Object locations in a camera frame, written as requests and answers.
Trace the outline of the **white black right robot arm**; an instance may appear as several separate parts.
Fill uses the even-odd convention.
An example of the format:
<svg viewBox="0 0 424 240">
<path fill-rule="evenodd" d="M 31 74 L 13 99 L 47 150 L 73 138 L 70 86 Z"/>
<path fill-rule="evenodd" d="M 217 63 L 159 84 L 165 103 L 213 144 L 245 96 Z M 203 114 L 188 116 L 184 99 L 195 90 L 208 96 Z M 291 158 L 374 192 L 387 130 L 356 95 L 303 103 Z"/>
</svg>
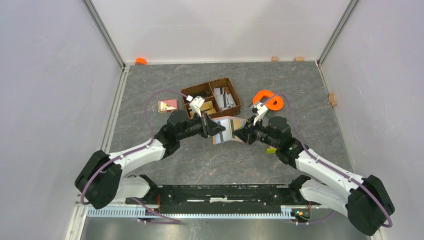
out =
<svg viewBox="0 0 424 240">
<path fill-rule="evenodd" d="M 251 117 L 232 133 L 248 145 L 259 141 L 274 147 L 281 162 L 304 173 L 290 184 L 288 196 L 293 203 L 308 201 L 328 207 L 367 236 L 381 227 L 392 227 L 396 209 L 378 177 L 364 177 L 326 160 L 292 135 L 284 117 L 272 117 L 267 126 L 254 120 Z"/>
</svg>

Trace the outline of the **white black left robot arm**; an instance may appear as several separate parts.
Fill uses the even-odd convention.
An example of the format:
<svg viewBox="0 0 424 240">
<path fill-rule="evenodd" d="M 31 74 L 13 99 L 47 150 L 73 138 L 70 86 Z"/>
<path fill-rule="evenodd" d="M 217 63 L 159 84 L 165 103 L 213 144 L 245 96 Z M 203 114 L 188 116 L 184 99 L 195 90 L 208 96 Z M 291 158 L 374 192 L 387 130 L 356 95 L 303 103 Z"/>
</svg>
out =
<svg viewBox="0 0 424 240">
<path fill-rule="evenodd" d="M 127 179 L 125 175 L 145 164 L 169 157 L 180 148 L 181 140 L 196 135 L 207 139 L 225 130 L 205 112 L 189 118 L 184 111 L 176 110 L 146 142 L 113 153 L 95 151 L 74 182 L 81 193 L 81 204 L 98 210 L 114 200 L 131 197 L 139 198 L 145 204 L 153 203 L 157 190 L 143 177 Z"/>
</svg>

